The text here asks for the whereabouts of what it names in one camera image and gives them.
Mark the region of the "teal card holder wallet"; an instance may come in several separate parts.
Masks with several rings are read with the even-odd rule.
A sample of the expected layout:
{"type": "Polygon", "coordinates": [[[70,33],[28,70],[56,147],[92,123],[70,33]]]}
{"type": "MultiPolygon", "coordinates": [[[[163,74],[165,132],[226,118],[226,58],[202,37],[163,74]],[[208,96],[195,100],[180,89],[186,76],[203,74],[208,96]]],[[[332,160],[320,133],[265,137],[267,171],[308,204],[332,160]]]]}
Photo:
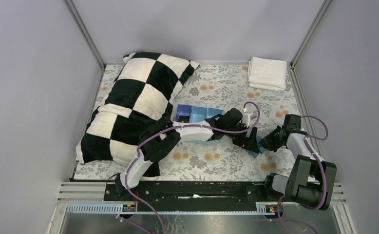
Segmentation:
{"type": "Polygon", "coordinates": [[[252,137],[248,148],[248,154],[253,158],[263,154],[266,151],[266,142],[259,136],[252,137]]]}

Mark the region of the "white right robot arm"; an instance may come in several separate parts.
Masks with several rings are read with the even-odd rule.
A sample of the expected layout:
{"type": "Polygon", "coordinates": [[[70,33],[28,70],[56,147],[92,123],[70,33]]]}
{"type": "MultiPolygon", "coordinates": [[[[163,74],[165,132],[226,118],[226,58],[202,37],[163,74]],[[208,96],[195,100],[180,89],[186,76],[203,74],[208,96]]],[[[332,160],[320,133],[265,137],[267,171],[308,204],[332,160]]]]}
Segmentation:
{"type": "Polygon", "coordinates": [[[290,175],[271,173],[265,178],[265,187],[308,209],[326,210],[337,167],[319,156],[309,141],[311,136],[301,128],[301,119],[298,115],[286,115],[283,125],[277,126],[258,143],[260,153],[276,152],[284,146],[295,157],[290,175]]]}

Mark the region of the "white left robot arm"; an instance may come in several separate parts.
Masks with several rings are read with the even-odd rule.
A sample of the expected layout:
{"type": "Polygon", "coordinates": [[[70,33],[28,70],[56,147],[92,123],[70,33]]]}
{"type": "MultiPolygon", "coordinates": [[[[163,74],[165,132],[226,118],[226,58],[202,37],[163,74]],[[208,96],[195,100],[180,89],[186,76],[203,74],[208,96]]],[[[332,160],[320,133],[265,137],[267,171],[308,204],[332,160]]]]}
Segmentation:
{"type": "Polygon", "coordinates": [[[200,122],[176,122],[162,118],[140,135],[136,156],[126,170],[116,176],[117,193],[123,196],[135,188],[141,177],[156,163],[164,159],[181,142],[215,141],[227,136],[232,143],[256,157],[264,151],[259,146],[256,122],[249,122],[250,114],[232,108],[200,122]]]}

